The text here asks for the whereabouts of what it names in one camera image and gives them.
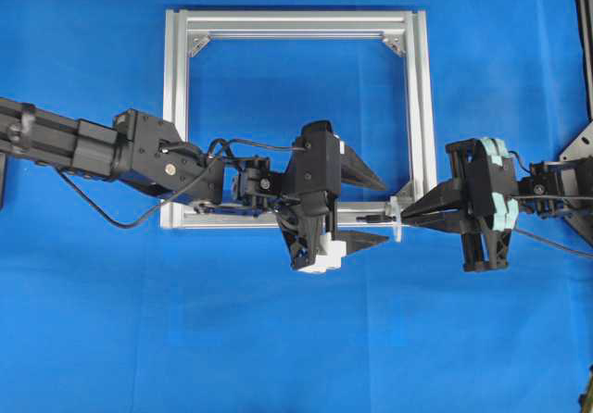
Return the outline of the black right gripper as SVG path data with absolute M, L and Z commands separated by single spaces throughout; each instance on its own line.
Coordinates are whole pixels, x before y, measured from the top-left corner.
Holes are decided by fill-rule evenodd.
M 466 272 L 506 269 L 511 233 L 519 215 L 512 155 L 499 138 L 473 138 L 446 145 L 452 176 L 404 209 L 412 227 L 462 233 L 462 209 L 470 227 L 461 235 Z

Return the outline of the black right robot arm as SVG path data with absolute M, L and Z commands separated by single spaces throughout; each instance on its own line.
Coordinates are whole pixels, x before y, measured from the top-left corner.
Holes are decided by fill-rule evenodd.
M 403 223 L 461 238 L 467 272 L 506 269 L 520 213 L 542 219 L 592 220 L 592 158 L 582 156 L 530 166 L 498 138 L 448 144 L 451 177 L 403 210 Z

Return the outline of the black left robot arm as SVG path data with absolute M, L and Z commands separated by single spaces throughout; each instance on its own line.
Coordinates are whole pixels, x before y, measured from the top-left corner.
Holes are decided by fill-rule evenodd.
M 385 241 L 338 227 L 343 184 L 378 191 L 385 185 L 326 120 L 303 127 L 287 147 L 286 169 L 276 172 L 265 156 L 237 156 L 221 138 L 202 150 L 171 122 L 135 109 L 106 127 L 3 100 L 1 151 L 50 166 L 65 181 L 76 175 L 120 181 L 161 204 L 186 204 L 200 214 L 273 214 L 291 268 L 300 272 L 338 269 L 344 257 Z

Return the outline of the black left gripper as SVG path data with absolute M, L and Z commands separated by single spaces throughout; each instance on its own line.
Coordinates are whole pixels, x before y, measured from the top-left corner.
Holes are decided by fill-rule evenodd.
M 291 268 L 308 274 L 339 269 L 343 257 L 390 240 L 388 236 L 337 230 L 336 200 L 341 182 L 374 191 L 386 185 L 335 134 L 321 152 L 307 152 L 293 143 L 283 174 L 276 220 L 291 258 Z

